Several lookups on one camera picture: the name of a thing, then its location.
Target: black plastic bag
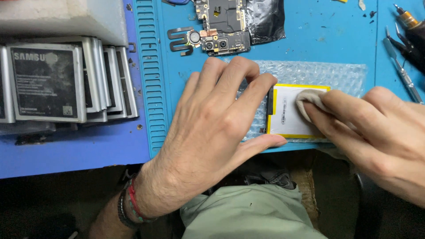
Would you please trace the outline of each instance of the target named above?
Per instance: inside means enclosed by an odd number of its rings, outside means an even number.
[[[267,43],[285,38],[283,0],[246,0],[251,43]]]

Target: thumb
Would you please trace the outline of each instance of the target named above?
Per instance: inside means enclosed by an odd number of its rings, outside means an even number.
[[[263,134],[254,139],[240,143],[235,154],[230,160],[231,167],[235,168],[247,161],[256,154],[263,152],[270,147],[280,147],[288,141],[277,134]]]

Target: bubble wrap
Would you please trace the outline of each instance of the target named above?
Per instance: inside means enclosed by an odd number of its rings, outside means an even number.
[[[281,84],[326,85],[331,89],[341,90],[349,95],[361,97],[364,94],[367,66],[365,64],[338,64],[301,61],[254,60],[260,66],[260,73],[270,73]],[[244,80],[239,87],[236,98],[247,88]],[[244,141],[262,135],[260,128],[266,127],[266,100],[263,99],[255,113],[251,128]],[[288,142],[328,142],[327,139],[287,138]]]

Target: hand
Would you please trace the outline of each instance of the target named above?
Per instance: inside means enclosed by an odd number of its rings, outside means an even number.
[[[242,80],[249,85],[238,100]],[[287,141],[265,134],[241,143],[255,112],[277,79],[260,75],[256,63],[234,57],[229,64],[210,57],[193,72],[177,104],[158,155],[135,180],[138,204],[147,217],[180,208],[250,157]]]
[[[362,99],[332,90],[322,102],[336,117],[304,103],[319,130],[380,187],[425,208],[425,106],[382,87]]]

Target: battery stack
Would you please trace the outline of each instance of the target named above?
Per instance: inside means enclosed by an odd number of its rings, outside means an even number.
[[[28,133],[34,121],[85,126],[139,116],[124,46],[83,36],[22,41],[0,46],[0,135]]]

